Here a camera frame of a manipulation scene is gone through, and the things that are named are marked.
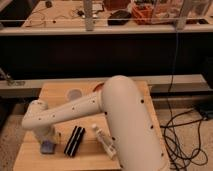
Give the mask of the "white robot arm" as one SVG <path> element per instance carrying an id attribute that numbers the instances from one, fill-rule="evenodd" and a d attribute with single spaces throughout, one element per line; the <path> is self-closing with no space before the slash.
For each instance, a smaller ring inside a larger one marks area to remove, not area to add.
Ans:
<path id="1" fill-rule="evenodd" d="M 34 100 L 22 120 L 22 127 L 40 138 L 53 138 L 54 124 L 103 113 L 113 138 L 122 171 L 170 171 L 165 145 L 145 105 L 145 96 L 126 76 L 113 76 L 103 88 L 49 109 Z"/>

